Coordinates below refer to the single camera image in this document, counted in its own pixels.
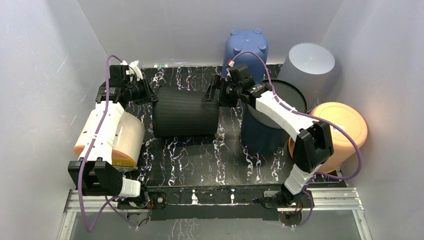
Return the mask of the black bucket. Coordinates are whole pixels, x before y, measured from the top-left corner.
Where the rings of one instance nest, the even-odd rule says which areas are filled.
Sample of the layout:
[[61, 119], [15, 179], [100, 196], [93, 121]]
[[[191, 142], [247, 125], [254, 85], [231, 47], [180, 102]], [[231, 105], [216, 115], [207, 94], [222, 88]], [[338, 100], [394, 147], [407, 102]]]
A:
[[202, 101], [203, 92], [159, 87], [152, 106], [152, 130], [156, 138], [211, 136], [217, 133], [219, 105]]

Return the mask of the dark navy bucket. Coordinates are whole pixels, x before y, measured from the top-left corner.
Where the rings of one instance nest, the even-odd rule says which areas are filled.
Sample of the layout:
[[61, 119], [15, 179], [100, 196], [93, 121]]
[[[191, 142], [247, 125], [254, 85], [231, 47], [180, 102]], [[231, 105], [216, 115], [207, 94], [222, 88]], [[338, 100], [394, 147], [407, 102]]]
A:
[[[277, 95], [297, 111], [306, 113], [307, 103], [304, 95], [292, 84], [272, 79]], [[270, 117], [244, 105], [240, 139], [249, 154], [272, 155], [282, 148], [290, 135]]]

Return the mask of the blue bucket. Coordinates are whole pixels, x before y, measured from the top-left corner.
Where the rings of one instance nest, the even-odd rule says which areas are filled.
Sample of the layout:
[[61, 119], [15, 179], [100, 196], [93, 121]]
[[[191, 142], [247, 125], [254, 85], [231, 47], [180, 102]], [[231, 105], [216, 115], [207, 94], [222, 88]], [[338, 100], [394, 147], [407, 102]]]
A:
[[234, 64], [245, 64], [254, 81], [262, 81], [266, 73], [263, 63], [267, 62], [268, 52], [269, 44], [261, 29], [232, 30], [224, 48], [221, 76], [228, 75], [228, 62], [237, 54], [243, 53], [234, 60]]

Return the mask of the grey white bucket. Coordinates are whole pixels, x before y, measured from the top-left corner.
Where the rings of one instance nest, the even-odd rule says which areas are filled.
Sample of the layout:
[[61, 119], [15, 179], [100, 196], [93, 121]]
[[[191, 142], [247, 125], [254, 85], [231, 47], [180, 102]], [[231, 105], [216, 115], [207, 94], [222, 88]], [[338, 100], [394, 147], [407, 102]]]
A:
[[303, 94], [306, 112], [310, 112], [335, 64], [335, 57], [327, 48], [316, 43], [298, 43], [290, 49], [277, 78]]

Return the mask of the orange bucket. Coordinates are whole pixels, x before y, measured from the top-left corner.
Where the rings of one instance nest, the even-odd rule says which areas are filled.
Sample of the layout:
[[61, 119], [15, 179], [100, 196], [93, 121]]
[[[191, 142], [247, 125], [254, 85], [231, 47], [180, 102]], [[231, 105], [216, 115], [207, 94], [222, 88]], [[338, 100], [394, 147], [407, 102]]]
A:
[[[288, 147], [294, 161], [291, 175], [304, 177], [322, 175], [345, 180], [358, 175], [362, 168], [360, 147], [365, 143], [368, 128], [363, 117], [352, 107], [339, 102], [326, 102], [311, 114], [289, 107], [294, 135]], [[357, 169], [350, 176], [332, 175], [347, 158], [356, 154]]]

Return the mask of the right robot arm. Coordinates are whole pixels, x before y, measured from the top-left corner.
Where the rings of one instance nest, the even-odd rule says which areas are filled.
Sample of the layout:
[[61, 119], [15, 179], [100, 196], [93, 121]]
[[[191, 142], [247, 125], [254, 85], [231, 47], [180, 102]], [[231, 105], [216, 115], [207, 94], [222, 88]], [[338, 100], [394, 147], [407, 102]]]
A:
[[295, 207], [307, 193], [306, 188], [313, 176], [334, 153], [331, 128], [328, 123], [314, 121], [311, 115], [298, 112], [279, 96], [273, 93], [271, 82], [255, 83], [248, 67], [239, 64], [228, 68], [229, 75], [215, 75], [208, 86], [202, 101], [212, 102], [215, 91], [219, 91], [220, 107], [235, 107], [241, 100], [248, 106], [266, 115], [294, 140], [292, 170], [280, 190], [271, 194], [263, 193], [255, 200], [265, 208], [280, 206]]

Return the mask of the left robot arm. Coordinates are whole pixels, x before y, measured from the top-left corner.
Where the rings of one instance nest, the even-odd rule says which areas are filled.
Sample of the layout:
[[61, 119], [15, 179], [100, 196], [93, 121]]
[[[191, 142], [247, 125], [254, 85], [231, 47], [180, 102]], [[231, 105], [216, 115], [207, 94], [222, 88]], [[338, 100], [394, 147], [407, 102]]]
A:
[[157, 100], [138, 61], [109, 66], [109, 79], [98, 88], [95, 108], [74, 145], [78, 159], [67, 168], [82, 195], [130, 198], [137, 208], [147, 206], [150, 198], [142, 183], [124, 176], [137, 168], [146, 132], [126, 108]]

